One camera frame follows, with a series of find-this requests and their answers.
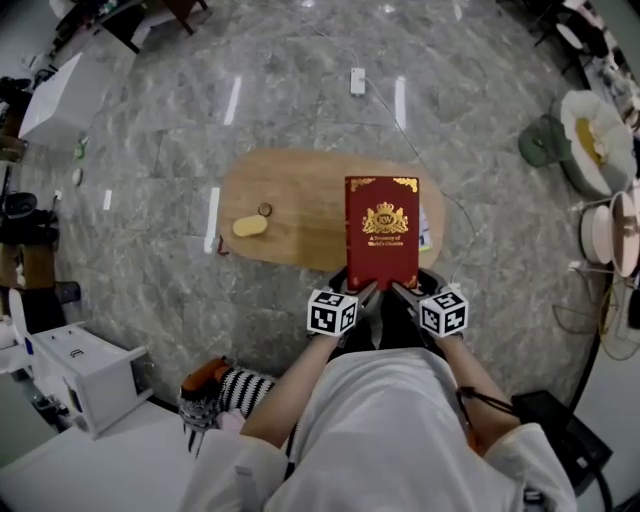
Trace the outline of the person's white shirt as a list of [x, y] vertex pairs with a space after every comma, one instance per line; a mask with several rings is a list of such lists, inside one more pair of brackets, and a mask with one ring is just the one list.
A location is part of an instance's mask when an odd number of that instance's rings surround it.
[[543, 430], [515, 425], [484, 454], [455, 381], [422, 348], [340, 356], [323, 370], [286, 452], [210, 432], [179, 512], [577, 512]]

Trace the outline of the person's black trousers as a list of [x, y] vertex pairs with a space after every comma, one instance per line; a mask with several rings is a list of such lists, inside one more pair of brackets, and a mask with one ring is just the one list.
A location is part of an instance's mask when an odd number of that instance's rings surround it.
[[426, 349], [446, 359], [435, 340], [414, 324], [405, 303], [393, 292], [386, 291], [371, 312], [357, 320], [355, 327], [346, 334], [343, 346], [332, 353], [332, 358], [355, 352], [405, 348]]

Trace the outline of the black bag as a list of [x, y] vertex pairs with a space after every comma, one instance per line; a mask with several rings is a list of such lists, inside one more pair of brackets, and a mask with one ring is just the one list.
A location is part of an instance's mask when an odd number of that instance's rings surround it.
[[612, 495], [603, 469], [613, 451], [546, 390], [514, 395], [512, 404], [523, 422], [542, 427], [576, 495], [596, 482], [605, 505], [610, 506]]

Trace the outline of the grey patterned knit cloth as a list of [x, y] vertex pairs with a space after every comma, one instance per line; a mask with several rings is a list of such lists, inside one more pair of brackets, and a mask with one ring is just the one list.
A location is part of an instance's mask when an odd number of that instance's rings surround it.
[[217, 417], [220, 414], [220, 400], [218, 398], [178, 399], [178, 411], [186, 434], [204, 433], [210, 429], [217, 429]]

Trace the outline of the green cap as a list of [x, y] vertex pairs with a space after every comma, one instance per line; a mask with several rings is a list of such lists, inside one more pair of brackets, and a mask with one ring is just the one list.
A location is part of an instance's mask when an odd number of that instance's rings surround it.
[[543, 114], [530, 123], [518, 137], [518, 149], [527, 164], [547, 167], [571, 158], [571, 142], [563, 124], [550, 114]]

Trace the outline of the cream flower shaped seat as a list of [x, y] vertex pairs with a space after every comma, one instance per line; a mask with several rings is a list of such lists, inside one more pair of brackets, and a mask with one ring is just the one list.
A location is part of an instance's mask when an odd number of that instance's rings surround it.
[[591, 199], [627, 191], [637, 172], [634, 137], [615, 106], [590, 90], [572, 90], [557, 113], [570, 146], [562, 166], [574, 188]]

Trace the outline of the white cabinet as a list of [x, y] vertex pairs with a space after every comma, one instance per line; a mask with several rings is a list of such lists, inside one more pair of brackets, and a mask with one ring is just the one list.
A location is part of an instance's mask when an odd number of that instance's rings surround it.
[[71, 420], [97, 438], [145, 400], [132, 362], [147, 354], [144, 347], [125, 350], [83, 328], [81, 322], [28, 334], [25, 345], [37, 389], [57, 399]]

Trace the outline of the printed paper card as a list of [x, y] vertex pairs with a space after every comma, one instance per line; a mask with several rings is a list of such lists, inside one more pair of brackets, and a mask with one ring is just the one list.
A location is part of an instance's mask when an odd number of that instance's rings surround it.
[[429, 223], [424, 207], [419, 205], [419, 251], [425, 252], [432, 248], [432, 239]]

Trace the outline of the person's right forearm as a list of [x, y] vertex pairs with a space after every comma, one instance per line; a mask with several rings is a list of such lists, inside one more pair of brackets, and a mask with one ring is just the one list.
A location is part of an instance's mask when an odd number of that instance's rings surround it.
[[454, 375], [480, 454], [521, 425], [511, 403], [460, 336], [438, 339]]

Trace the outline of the person's left forearm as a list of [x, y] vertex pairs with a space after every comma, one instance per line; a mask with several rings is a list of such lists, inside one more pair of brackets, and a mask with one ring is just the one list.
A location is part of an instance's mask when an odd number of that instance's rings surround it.
[[338, 338], [315, 336], [246, 419], [240, 434], [281, 448], [303, 414]]

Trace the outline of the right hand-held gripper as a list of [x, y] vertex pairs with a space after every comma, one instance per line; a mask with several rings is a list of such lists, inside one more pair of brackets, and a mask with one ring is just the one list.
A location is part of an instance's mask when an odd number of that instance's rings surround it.
[[418, 294], [398, 282], [392, 283], [391, 290], [412, 318], [418, 316], [420, 328], [434, 338], [446, 338], [468, 326], [469, 302], [459, 291], [449, 289], [436, 272], [418, 269]]

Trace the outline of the white box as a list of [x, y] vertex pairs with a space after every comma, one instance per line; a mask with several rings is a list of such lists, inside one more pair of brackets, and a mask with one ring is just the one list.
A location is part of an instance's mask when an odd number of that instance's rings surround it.
[[19, 138], [49, 149], [70, 151], [102, 106], [111, 74], [80, 52], [32, 94]]

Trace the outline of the pink round stool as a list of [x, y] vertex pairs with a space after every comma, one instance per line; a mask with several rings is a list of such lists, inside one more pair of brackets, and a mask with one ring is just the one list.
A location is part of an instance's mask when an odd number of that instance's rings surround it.
[[591, 264], [612, 264], [622, 278], [630, 278], [640, 265], [640, 203], [631, 192], [587, 207], [580, 221], [580, 242]]

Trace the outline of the oval wooden table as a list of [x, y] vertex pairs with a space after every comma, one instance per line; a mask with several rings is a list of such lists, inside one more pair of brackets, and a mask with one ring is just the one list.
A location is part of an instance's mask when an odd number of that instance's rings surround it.
[[[345, 179], [348, 176], [406, 176], [420, 182], [420, 203], [432, 246], [419, 264], [437, 261], [445, 231], [443, 195], [421, 167], [336, 152], [259, 148], [237, 158], [220, 188], [217, 230], [226, 246], [254, 260], [335, 272], [346, 263]], [[261, 235], [241, 238], [233, 223], [272, 211]]]

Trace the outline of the red book with gold print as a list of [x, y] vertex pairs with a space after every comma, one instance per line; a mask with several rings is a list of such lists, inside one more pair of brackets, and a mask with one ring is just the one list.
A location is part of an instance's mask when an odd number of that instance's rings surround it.
[[349, 176], [345, 179], [347, 288], [372, 282], [381, 291], [395, 282], [418, 285], [420, 196], [416, 177]]

